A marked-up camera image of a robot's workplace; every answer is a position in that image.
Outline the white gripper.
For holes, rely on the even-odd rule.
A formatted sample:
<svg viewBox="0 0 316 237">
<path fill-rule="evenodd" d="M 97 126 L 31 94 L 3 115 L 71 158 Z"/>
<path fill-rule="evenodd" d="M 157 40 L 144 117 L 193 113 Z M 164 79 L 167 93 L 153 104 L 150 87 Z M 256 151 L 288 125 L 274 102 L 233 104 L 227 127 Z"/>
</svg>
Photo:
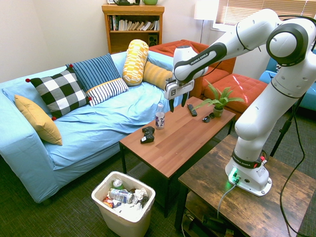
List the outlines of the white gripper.
<svg viewBox="0 0 316 237">
<path fill-rule="evenodd" d="M 169 100 L 170 111 L 174 112 L 174 98 L 183 95 L 181 106 L 184 107 L 189 95 L 189 92 L 194 88 L 194 80 L 180 85 L 177 80 L 169 81 L 166 83 L 164 90 L 164 97 Z"/>
</svg>

